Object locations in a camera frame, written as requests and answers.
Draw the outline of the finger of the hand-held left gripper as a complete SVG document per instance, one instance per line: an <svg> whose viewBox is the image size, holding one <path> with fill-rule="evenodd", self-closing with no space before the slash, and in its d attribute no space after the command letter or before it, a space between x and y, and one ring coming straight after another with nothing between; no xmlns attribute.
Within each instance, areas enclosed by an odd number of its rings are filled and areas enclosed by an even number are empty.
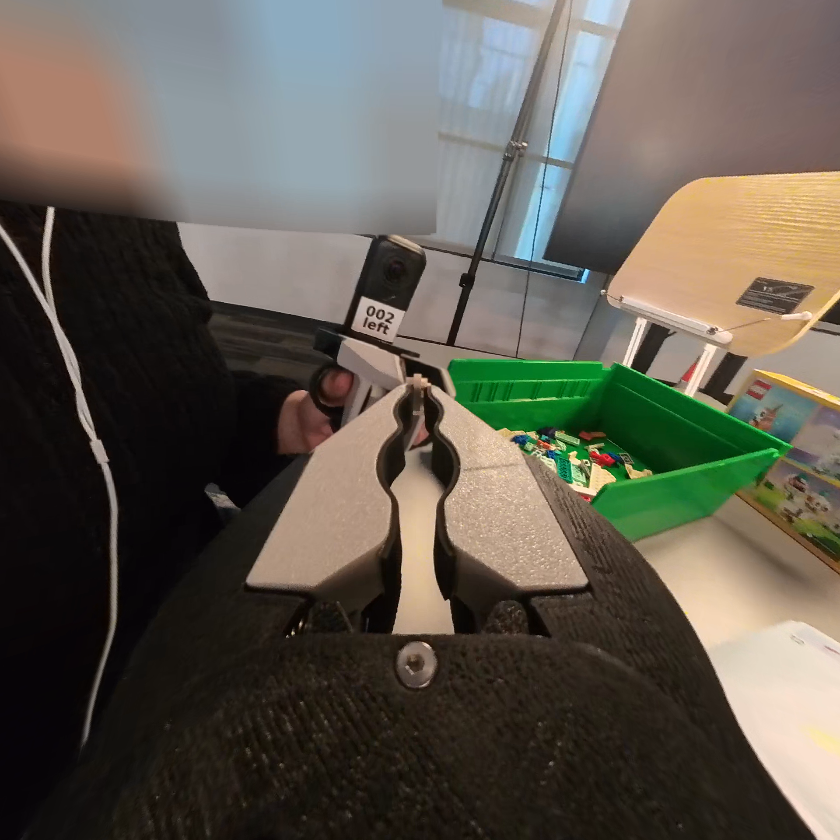
<svg viewBox="0 0 840 840"><path fill-rule="evenodd" d="M423 387L417 384L419 376L423 382L427 383L427 386L435 386L448 396L456 396L455 384L445 368L422 359L398 359L397 361L403 374L403 381L409 391Z"/></svg>

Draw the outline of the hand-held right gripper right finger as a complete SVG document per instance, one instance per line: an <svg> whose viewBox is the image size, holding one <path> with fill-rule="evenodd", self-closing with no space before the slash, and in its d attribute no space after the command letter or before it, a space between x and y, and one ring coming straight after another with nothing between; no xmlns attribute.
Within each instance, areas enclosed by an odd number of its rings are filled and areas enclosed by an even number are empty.
<svg viewBox="0 0 840 840"><path fill-rule="evenodd" d="M506 601L588 585L541 488L540 465L436 386L424 395L442 488L434 569L448 601Z"/></svg>

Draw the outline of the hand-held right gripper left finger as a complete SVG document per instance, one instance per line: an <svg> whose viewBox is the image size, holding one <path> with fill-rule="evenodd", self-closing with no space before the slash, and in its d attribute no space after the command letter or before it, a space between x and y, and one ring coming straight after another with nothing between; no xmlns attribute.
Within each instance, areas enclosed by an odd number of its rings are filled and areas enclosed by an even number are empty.
<svg viewBox="0 0 840 840"><path fill-rule="evenodd" d="M383 564L399 526L388 459L402 471L410 392L397 386L313 451L246 577L249 589L346 610L385 593Z"/></svg>

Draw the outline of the green plastic bin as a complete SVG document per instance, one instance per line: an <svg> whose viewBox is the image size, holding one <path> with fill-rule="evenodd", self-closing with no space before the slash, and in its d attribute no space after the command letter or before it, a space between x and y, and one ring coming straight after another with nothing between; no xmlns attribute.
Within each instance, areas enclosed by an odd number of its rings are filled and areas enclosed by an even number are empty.
<svg viewBox="0 0 840 840"><path fill-rule="evenodd" d="M602 432L609 452L652 475L616 481L592 507L636 541L715 513L789 444L620 364L452 360L457 401L495 429Z"/></svg>

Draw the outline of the pile of mixed lego pieces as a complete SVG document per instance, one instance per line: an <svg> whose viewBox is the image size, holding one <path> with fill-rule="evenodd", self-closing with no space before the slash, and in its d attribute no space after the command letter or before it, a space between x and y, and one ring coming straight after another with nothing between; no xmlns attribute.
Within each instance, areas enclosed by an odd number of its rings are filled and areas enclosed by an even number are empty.
<svg viewBox="0 0 840 840"><path fill-rule="evenodd" d="M614 444L604 432L570 434L560 427L544 426L533 430L503 427L497 434L588 502L593 502L613 483L641 480L655 474Z"/></svg>

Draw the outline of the person's left hand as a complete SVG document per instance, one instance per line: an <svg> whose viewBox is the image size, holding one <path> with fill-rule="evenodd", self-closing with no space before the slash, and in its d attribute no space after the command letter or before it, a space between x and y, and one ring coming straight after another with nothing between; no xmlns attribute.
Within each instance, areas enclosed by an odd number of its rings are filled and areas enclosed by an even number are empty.
<svg viewBox="0 0 840 840"><path fill-rule="evenodd" d="M354 378L348 371L333 369L323 374L317 398L307 390L289 394L280 407L276 425L276 452L281 456L305 455L333 435L329 416L319 407L343 407Z"/></svg>

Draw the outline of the black light stand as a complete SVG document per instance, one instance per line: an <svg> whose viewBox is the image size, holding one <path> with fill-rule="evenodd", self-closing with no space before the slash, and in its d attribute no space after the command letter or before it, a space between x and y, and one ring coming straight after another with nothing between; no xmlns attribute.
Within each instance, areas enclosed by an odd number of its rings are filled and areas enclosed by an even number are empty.
<svg viewBox="0 0 840 840"><path fill-rule="evenodd" d="M490 194L485 216L479 229L476 245L469 259L469 266L458 281L460 293L445 342L448 347L455 347L456 345L459 330L469 303L469 297L476 283L478 267L484 257L490 231L498 213L508 178L514 165L525 155L528 149L527 136L529 126L534 109L536 108L543 75L549 62L553 41L564 19L565 12L571 11L572 6L572 1L556 1L553 4L551 15L543 32L539 51L534 60L528 84L523 94L521 106L512 127L511 136L501 154L500 168Z"/></svg>

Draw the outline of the large window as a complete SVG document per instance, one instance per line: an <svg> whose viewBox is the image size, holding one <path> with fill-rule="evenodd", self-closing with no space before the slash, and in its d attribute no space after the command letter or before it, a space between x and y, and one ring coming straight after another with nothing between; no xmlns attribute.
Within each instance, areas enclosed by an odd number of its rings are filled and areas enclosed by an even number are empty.
<svg viewBox="0 0 840 840"><path fill-rule="evenodd" d="M437 228L445 249L471 252L526 97L555 2L444 2L438 89ZM602 88L628 1L564 2L524 137L484 258L582 269L544 251Z"/></svg>

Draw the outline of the person in black sweater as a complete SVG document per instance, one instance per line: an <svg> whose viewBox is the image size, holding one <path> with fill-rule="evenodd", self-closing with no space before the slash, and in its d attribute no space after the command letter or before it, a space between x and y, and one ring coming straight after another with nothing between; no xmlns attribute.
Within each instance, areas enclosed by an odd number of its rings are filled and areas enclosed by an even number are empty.
<svg viewBox="0 0 840 840"><path fill-rule="evenodd" d="M109 501L51 323L2 242L2 838L78 755L109 628ZM232 378L174 223L56 211L59 324L119 502L118 625L100 711L213 524Z"/></svg>

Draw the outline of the yellow printed toy box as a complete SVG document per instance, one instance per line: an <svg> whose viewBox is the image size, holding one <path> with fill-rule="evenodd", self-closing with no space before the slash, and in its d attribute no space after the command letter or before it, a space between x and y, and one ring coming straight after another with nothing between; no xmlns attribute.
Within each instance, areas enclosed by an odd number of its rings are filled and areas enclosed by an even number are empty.
<svg viewBox="0 0 840 840"><path fill-rule="evenodd" d="M727 412L787 446L738 497L838 572L838 397L783 374L754 370Z"/></svg>

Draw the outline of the white instruction booklet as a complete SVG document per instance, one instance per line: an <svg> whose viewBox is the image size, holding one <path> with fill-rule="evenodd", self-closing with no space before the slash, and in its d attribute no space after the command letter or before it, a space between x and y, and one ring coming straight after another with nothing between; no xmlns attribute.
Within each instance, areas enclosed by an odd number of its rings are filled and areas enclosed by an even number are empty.
<svg viewBox="0 0 840 840"><path fill-rule="evenodd" d="M710 660L747 740L816 838L839 838L839 761L797 731L839 724L839 643L780 623L712 648Z"/></svg>

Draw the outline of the tilting wooden table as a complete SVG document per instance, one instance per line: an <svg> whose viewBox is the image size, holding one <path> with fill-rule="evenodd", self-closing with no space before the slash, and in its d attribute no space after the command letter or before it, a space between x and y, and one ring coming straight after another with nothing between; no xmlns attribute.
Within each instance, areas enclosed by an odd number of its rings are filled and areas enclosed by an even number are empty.
<svg viewBox="0 0 840 840"><path fill-rule="evenodd" d="M647 328L698 340L686 394L718 349L753 358L794 343L838 303L839 173L701 178L668 199L602 295Z"/></svg>

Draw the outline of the large dark display screen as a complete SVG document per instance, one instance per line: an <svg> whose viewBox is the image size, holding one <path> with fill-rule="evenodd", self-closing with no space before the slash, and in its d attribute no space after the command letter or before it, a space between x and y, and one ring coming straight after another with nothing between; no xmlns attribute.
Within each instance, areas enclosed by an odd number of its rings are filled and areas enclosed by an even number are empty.
<svg viewBox="0 0 840 840"><path fill-rule="evenodd" d="M634 1L544 257L611 275L695 180L838 169L838 1Z"/></svg>

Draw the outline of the yellow sticky note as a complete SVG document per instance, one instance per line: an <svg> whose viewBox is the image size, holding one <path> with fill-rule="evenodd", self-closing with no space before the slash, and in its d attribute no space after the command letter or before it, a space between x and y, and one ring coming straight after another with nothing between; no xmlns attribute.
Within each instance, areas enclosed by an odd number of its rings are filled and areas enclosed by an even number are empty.
<svg viewBox="0 0 840 840"><path fill-rule="evenodd" d="M821 752L839 761L839 724L836 721L816 720L805 721L796 725L797 731Z"/></svg>

